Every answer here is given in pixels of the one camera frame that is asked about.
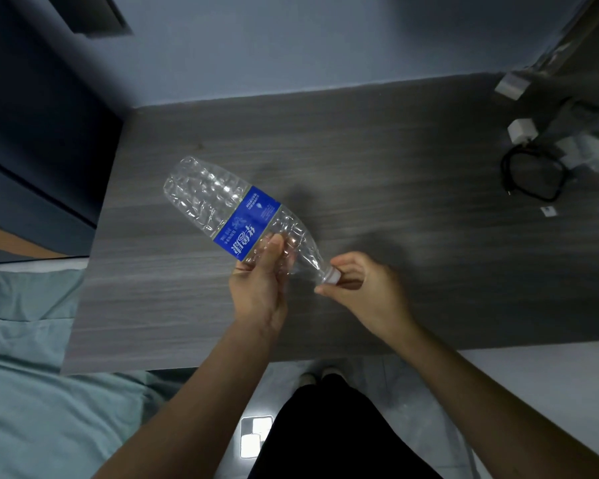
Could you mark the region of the light green bed sheet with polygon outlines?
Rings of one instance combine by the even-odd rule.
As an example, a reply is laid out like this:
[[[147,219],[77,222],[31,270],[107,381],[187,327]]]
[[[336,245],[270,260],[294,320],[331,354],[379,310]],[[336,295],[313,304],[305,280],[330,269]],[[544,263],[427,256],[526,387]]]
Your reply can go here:
[[[61,375],[83,273],[0,271],[0,479],[90,479],[177,391],[150,371]]]

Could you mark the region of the person's left hand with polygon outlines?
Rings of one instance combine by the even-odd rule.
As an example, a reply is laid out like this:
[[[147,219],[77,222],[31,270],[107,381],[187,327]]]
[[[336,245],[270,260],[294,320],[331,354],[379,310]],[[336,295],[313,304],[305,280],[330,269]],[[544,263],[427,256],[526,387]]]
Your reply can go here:
[[[261,249],[271,237],[265,239]],[[288,314],[287,263],[284,253],[278,273],[259,274],[256,272],[256,264],[236,262],[229,278],[229,289],[235,319],[240,326],[258,329],[267,335],[277,336],[280,333]]]

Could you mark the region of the person's right forearm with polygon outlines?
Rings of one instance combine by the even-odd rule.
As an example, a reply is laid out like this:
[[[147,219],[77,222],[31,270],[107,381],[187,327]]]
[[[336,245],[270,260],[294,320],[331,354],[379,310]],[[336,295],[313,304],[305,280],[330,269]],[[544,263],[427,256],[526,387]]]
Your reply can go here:
[[[599,455],[416,322],[386,343],[423,378],[493,479],[599,479]]]

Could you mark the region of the person's right hand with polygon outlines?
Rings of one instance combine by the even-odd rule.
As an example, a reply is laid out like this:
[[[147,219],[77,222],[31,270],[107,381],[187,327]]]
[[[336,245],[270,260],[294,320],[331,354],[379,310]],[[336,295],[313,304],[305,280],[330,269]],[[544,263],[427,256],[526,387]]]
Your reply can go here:
[[[333,257],[331,264],[342,274],[339,282],[351,281],[352,286],[346,297],[328,298],[346,307],[392,349],[405,343],[417,325],[397,274],[359,251]]]

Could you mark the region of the person's left forearm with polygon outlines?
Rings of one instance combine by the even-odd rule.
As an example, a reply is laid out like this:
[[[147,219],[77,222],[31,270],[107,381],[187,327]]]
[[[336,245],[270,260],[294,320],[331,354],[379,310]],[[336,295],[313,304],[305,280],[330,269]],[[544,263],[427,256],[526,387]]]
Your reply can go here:
[[[93,479],[212,479],[283,322],[278,315],[236,315],[192,377]]]

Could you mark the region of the white power strip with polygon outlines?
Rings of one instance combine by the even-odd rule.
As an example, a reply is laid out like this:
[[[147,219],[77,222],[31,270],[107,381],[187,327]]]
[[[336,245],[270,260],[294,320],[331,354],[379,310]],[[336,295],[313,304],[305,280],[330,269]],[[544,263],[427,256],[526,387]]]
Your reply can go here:
[[[599,173],[599,137],[579,133],[562,138],[555,146],[563,153],[560,162],[569,170],[586,166]]]

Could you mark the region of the white charger plug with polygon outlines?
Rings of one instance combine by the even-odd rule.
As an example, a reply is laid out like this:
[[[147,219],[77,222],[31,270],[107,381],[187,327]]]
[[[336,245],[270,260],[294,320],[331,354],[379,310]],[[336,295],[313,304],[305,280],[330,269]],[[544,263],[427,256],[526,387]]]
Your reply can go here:
[[[538,129],[531,118],[516,119],[508,128],[508,136],[513,145],[524,145],[534,141],[538,136]]]
[[[506,73],[495,87],[495,93],[517,101],[526,92],[531,81],[513,72]]]

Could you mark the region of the person's black trousers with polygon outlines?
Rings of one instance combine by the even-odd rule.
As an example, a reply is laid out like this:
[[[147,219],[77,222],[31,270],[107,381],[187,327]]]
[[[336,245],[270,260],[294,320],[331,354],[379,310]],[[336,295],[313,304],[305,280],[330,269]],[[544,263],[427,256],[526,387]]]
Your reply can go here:
[[[372,401],[336,374],[300,386],[273,421],[248,479],[442,479]]]

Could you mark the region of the clear plastic bottle blue label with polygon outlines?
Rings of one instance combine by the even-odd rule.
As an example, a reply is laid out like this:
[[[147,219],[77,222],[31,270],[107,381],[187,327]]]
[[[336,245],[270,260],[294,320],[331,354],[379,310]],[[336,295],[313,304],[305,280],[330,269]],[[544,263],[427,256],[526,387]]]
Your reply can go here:
[[[265,239],[282,234],[287,274],[322,284],[331,264],[321,257],[308,227],[246,180],[189,156],[172,169],[163,192],[190,223],[237,261],[254,265]]]

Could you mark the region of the dark blue cabinet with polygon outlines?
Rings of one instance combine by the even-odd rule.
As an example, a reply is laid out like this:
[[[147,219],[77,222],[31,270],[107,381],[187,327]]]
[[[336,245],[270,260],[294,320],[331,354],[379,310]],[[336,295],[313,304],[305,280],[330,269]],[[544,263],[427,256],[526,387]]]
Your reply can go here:
[[[0,0],[0,231],[86,257],[122,120]]]

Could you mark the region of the person's shoes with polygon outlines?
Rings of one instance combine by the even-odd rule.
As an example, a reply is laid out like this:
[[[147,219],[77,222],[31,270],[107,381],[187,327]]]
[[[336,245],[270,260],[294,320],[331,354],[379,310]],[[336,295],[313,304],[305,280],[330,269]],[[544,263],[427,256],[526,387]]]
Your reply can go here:
[[[349,382],[341,369],[334,366],[325,367],[319,373],[313,371],[307,371],[303,373],[297,381],[296,389],[300,389],[305,386],[316,386],[320,383],[348,386]]]

